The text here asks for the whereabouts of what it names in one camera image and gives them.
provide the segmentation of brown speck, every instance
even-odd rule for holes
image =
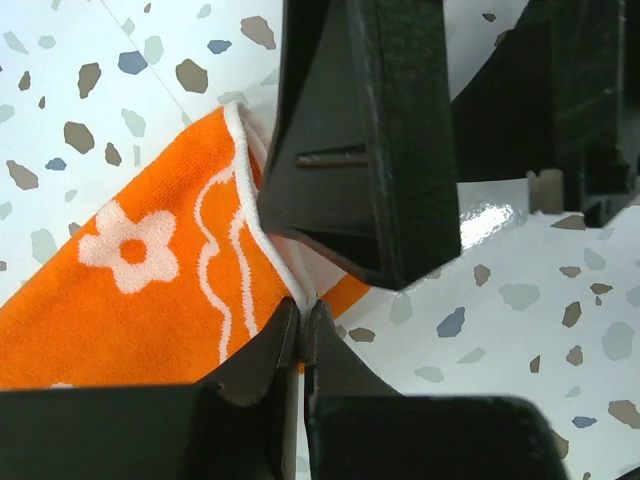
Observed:
[[[582,307],[580,306],[580,302],[573,302],[564,309],[564,318],[562,319],[562,324],[565,327],[571,328],[580,319],[580,315],[582,315]]]
[[[342,325],[336,326],[336,333],[343,340],[347,336],[347,330]]]
[[[89,92],[96,86],[102,75],[102,70],[97,63],[87,63],[80,68],[78,72],[78,92],[80,98],[87,98]]]
[[[204,93],[209,87],[209,76],[190,58],[176,66],[176,77],[187,92]]]
[[[583,361],[584,355],[582,354],[582,347],[580,345],[576,345],[571,350],[569,350],[569,353],[567,353],[567,362],[569,362],[574,367],[582,365]]]
[[[569,455],[569,440],[565,440],[555,430],[551,430],[553,441],[556,442],[556,448],[560,454],[560,458],[565,459]]]
[[[529,371],[531,373],[538,373],[540,371],[540,355],[529,362]]]
[[[96,146],[93,135],[83,123],[65,123],[64,141],[83,155]]]
[[[80,225],[78,225],[76,222],[71,222],[69,224],[69,235],[74,236],[75,233],[80,230]]]
[[[116,150],[116,147],[114,147],[111,142],[107,143],[107,148],[104,149],[104,158],[109,165],[116,167],[122,163],[120,152]]]
[[[609,414],[634,430],[640,429],[640,412],[638,412],[638,407],[636,407],[635,403],[629,400],[609,402]]]
[[[431,280],[437,280],[442,275],[442,267],[436,268],[433,272],[427,273],[427,278]]]
[[[496,37],[496,41],[495,41],[495,42],[493,42],[493,46],[494,46],[494,47],[499,46],[499,45],[504,41],[504,38],[507,36],[507,33],[509,33],[510,31],[511,31],[511,30],[505,30],[505,31],[504,31],[504,32],[502,32],[500,35],[498,35],[498,36]]]
[[[613,287],[605,283],[594,283],[591,285],[591,291],[596,295],[604,295],[605,293],[609,293],[611,290],[613,290]]]
[[[25,90],[29,90],[29,87],[31,87],[31,75],[29,72],[24,72],[18,82],[18,88],[21,92],[24,92]]]
[[[354,328],[349,332],[349,336],[355,342],[363,342],[363,343],[371,343],[374,338],[376,338],[376,334],[371,330],[367,330],[366,328]]]
[[[584,217],[582,215],[569,215],[566,218],[551,225],[552,228],[560,228],[562,230],[586,230]]]
[[[7,168],[13,181],[22,190],[38,188],[38,176],[27,167],[23,167],[13,160],[7,160]]]
[[[275,50],[276,42],[273,37],[273,30],[262,17],[243,18],[240,21],[240,31],[242,34],[253,40],[258,45],[262,45],[267,50]]]
[[[473,269],[473,277],[476,279],[476,285],[481,287],[485,283],[489,281],[489,277],[491,276],[491,270],[489,270],[484,265],[477,265]]]
[[[578,275],[582,273],[580,267],[560,267],[560,272],[569,278],[576,278]]]

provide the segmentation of black plastic jaw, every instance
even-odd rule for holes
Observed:
[[[442,1],[288,0],[284,25],[261,225],[404,288],[460,253]]]

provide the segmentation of white flower pattern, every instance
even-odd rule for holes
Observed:
[[[171,282],[178,276],[178,260],[169,249],[176,219],[166,210],[150,213],[139,223],[129,220],[116,201],[96,214],[98,235],[87,234],[78,242],[78,259],[89,267],[107,267],[118,289],[125,294],[142,290],[153,280]],[[129,263],[120,247],[139,240],[146,247],[144,261]]]

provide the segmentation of terrazzo surface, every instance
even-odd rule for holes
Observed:
[[[523,0],[447,0],[456,95]],[[282,5],[53,0],[0,6],[0,304],[186,125],[232,100],[273,125]],[[527,213],[526,181],[461,185],[458,260],[372,290],[338,329],[406,394],[514,394],[573,479],[640,463],[640,207],[607,228]],[[308,479],[300,436],[298,478]]]

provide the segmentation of white wavy line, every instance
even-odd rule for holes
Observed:
[[[231,229],[229,238],[231,239],[231,245],[233,246],[236,256],[238,257],[238,263],[240,263],[240,273],[242,275],[242,306],[244,308],[244,323],[249,331],[251,338],[258,334],[258,326],[256,325],[256,317],[253,311],[253,295],[251,292],[251,268],[247,257],[244,255],[244,250],[240,245],[240,229],[245,224],[245,217],[242,211],[242,206],[238,209],[233,220],[231,222]]]
[[[229,180],[231,180],[232,176],[233,163],[211,177],[204,188],[198,194],[198,199],[196,200],[193,212],[194,219],[196,221],[196,224],[198,225],[198,228],[200,228],[200,231],[204,234],[208,241],[208,243],[206,243],[204,247],[202,247],[200,256],[198,258],[198,280],[200,282],[200,288],[202,289],[205,297],[207,297],[207,300],[209,300],[209,303],[211,303],[214,308],[220,310],[223,317],[220,345],[218,346],[220,363],[224,362],[227,359],[227,347],[229,346],[229,339],[231,338],[232,317],[229,307],[222,301],[222,299],[220,299],[220,297],[213,293],[213,290],[209,285],[209,274],[207,272],[207,267],[209,266],[209,260],[220,253],[220,245],[218,245],[218,242],[216,241],[213,234],[204,226],[201,213],[204,196],[211,189],[211,187],[218,183],[227,183]]]
[[[233,159],[233,165],[235,167],[235,179],[236,187],[238,189],[238,198],[240,199],[240,205],[245,214],[247,227],[249,232],[253,236],[253,239],[262,250],[262,253],[269,259],[271,265],[275,268],[276,272],[282,279],[282,282],[289,289],[291,296],[296,302],[298,308],[306,314],[311,310],[311,307],[315,303],[315,289],[305,288],[298,283],[293,272],[289,269],[284,259],[280,256],[278,250],[275,248],[271,240],[265,235],[260,228],[260,220],[258,219],[258,209],[256,207],[256,193],[257,189],[253,182],[253,174],[251,172],[250,160],[249,160],[249,144],[247,136],[253,137],[253,145],[251,145],[254,155],[260,157],[266,157],[266,147],[260,141],[251,126],[244,122],[244,118],[241,115],[240,107],[237,102],[228,104],[224,109],[224,118],[227,124],[229,134],[234,141],[236,147],[235,157]]]

